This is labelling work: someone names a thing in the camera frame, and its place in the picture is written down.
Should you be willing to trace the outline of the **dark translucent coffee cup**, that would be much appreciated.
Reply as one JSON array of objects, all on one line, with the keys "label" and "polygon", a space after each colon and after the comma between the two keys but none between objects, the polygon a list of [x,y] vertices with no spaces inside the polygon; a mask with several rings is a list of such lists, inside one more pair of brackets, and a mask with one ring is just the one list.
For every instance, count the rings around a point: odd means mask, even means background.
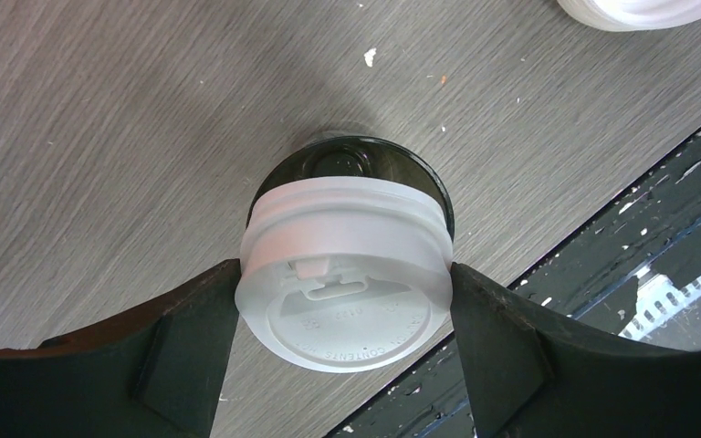
[{"label": "dark translucent coffee cup", "polygon": [[251,219],[259,198],[279,186],[305,179],[336,176],[376,178],[428,194],[440,206],[448,234],[455,236],[453,203],[435,169],[402,145],[360,134],[317,138],[291,153],[259,185],[246,219]]}]

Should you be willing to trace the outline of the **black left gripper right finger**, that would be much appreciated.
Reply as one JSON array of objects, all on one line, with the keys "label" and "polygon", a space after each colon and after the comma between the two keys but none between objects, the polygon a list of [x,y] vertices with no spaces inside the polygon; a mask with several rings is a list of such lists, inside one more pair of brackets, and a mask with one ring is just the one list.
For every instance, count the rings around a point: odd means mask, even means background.
[{"label": "black left gripper right finger", "polygon": [[451,268],[451,317],[481,437],[701,437],[701,351],[624,339]]}]

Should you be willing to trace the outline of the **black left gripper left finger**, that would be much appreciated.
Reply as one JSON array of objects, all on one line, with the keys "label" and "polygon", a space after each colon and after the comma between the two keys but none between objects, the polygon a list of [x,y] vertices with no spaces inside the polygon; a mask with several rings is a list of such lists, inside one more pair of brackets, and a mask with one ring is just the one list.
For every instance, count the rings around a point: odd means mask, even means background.
[{"label": "black left gripper left finger", "polygon": [[0,437],[208,436],[240,277],[226,260],[34,349],[0,349]]}]

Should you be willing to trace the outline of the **white plastic cup lid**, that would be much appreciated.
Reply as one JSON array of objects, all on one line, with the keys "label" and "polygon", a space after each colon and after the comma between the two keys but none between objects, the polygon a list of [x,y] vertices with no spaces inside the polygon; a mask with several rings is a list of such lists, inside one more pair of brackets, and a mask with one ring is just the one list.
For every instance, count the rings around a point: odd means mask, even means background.
[{"label": "white plastic cup lid", "polygon": [[328,373],[419,349],[452,301],[453,241],[439,203],[364,177],[289,182],[254,203],[235,304],[270,351]]}]

